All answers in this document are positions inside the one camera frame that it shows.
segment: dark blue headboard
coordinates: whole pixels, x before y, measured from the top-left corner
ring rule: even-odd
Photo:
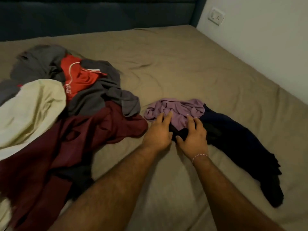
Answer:
[[[0,41],[191,24],[206,0],[0,0]]]

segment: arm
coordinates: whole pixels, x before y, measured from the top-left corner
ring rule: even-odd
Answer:
[[[208,155],[206,130],[199,119],[188,117],[188,136],[185,142],[179,136],[176,139],[190,160],[198,154]],[[208,199],[217,230],[283,231],[245,198],[205,155],[196,157],[193,165]]]
[[[171,143],[171,117],[169,113],[163,121],[160,114],[142,144],[98,179],[49,230],[124,230],[154,159]]]

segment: electrical outlet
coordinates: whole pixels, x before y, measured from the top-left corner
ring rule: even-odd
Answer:
[[[222,23],[224,17],[225,13],[213,7],[212,10],[209,12],[208,19],[219,26]]]

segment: white wall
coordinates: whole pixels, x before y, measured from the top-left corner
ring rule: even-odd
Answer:
[[[207,0],[197,29],[308,104],[308,0]]]

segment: maroon shirt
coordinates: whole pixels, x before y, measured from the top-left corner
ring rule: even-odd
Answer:
[[[72,182],[53,175],[71,167],[101,145],[139,137],[148,124],[126,118],[112,101],[94,116],[72,116],[55,123],[21,151],[0,161],[0,191],[11,200],[14,230],[47,230],[64,206]]]

